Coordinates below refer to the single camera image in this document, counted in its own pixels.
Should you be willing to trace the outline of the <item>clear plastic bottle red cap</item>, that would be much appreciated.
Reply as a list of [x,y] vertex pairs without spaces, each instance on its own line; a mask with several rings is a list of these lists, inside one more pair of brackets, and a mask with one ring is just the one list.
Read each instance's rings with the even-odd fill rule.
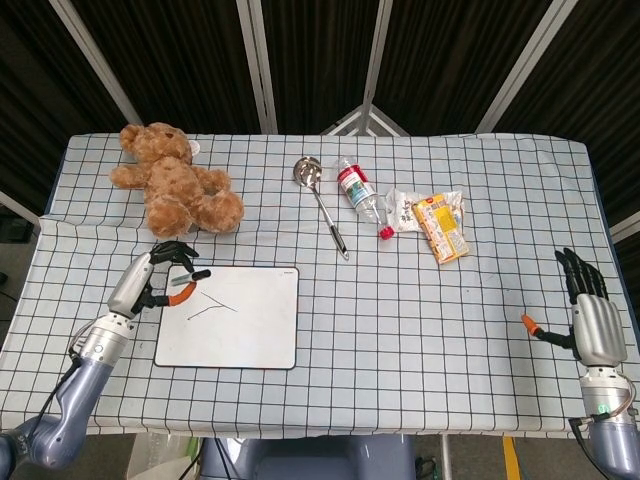
[[376,226],[382,240],[391,239],[395,230],[387,217],[387,205],[354,157],[340,157],[337,181],[356,213]]

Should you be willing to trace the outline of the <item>yellow snack package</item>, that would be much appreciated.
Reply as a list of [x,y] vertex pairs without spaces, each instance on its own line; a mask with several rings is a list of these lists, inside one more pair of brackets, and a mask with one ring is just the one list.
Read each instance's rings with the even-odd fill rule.
[[462,229],[444,195],[420,200],[412,205],[412,211],[439,264],[469,253]]

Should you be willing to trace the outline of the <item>white drawing board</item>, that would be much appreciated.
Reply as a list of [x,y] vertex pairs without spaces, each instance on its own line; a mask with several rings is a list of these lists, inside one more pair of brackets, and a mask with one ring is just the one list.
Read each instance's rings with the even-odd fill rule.
[[295,267],[198,266],[210,275],[161,311],[154,363],[161,367],[290,370],[296,363]]

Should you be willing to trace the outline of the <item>white black checked tablecloth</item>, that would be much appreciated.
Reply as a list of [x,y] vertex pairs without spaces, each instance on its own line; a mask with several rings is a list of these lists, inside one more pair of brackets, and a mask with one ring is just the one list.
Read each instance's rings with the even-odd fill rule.
[[[584,367],[530,337],[521,316],[567,332],[573,250],[618,307],[640,418],[640,350],[587,147],[533,134],[436,137],[205,135],[195,163],[229,172],[245,216],[232,234],[194,232],[198,263],[299,271],[290,370],[161,367],[160,309],[144,311],[90,417],[94,433],[287,437],[478,432],[565,435],[584,413]],[[293,170],[322,166],[320,196],[349,252],[337,251]],[[357,159],[379,191],[459,190],[470,252],[441,265],[421,233],[382,241],[341,192]]]

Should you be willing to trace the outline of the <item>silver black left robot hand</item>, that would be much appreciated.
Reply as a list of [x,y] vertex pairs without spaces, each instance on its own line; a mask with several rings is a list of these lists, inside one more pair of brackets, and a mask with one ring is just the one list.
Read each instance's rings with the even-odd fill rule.
[[198,257],[199,254],[182,241],[171,240],[155,245],[148,253],[139,255],[126,269],[107,301],[109,311],[131,320],[144,308],[178,305],[181,300],[153,294],[151,275],[156,265],[165,262],[180,263],[189,273],[193,273],[192,259]]

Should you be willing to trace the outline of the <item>dark folding screen white frame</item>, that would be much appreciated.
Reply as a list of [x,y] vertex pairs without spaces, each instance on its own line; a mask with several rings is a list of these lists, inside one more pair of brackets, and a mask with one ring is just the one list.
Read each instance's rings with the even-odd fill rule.
[[[553,0],[392,0],[373,103],[413,135],[481,122]],[[260,0],[278,130],[359,106],[380,0]],[[237,0],[71,0],[144,122],[251,134]],[[0,0],[0,192],[42,214],[69,139],[125,117],[49,0]],[[640,211],[640,0],[578,0],[496,124],[584,143],[610,223]]]

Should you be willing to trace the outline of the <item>brown plush teddy bear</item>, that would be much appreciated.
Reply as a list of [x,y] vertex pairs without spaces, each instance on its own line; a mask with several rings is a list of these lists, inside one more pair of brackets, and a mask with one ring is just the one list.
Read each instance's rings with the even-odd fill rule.
[[118,188],[143,191],[147,226],[154,236],[178,237],[193,226],[228,233],[239,226],[244,204],[231,190],[229,175],[194,165],[181,129],[161,122],[129,124],[119,141],[135,162],[115,167],[110,180]]

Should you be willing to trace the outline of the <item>marker pen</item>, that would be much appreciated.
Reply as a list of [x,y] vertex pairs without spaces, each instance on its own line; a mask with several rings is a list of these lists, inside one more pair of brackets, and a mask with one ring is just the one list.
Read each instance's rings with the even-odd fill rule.
[[189,272],[189,273],[172,278],[170,280],[170,285],[180,286],[180,285],[187,285],[189,283],[197,283],[201,280],[209,278],[210,276],[211,276],[211,271],[209,269]]

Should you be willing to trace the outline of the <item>white snack bag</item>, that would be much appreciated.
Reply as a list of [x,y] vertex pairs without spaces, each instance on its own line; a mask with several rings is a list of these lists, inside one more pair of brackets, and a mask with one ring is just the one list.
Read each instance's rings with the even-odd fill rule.
[[[451,208],[453,216],[460,227],[463,227],[464,201],[461,191],[442,193],[445,202]],[[399,233],[420,232],[422,228],[412,211],[412,205],[429,197],[419,192],[404,192],[392,188],[385,197],[387,220],[389,225]]]

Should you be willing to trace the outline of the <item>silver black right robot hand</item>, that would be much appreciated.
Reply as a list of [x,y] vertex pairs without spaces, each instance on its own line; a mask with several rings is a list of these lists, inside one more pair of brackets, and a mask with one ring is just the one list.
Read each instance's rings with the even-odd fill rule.
[[569,333],[546,331],[524,314],[521,321],[527,332],[538,340],[570,350],[586,367],[617,367],[627,359],[626,344],[621,316],[609,299],[603,275],[569,248],[557,250],[555,257],[563,268],[569,294]]

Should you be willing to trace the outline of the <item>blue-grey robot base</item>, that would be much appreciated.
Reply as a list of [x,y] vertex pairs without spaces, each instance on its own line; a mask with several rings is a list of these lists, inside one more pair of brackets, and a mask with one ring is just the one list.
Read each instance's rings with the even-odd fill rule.
[[416,480],[412,437],[204,440],[198,480]]

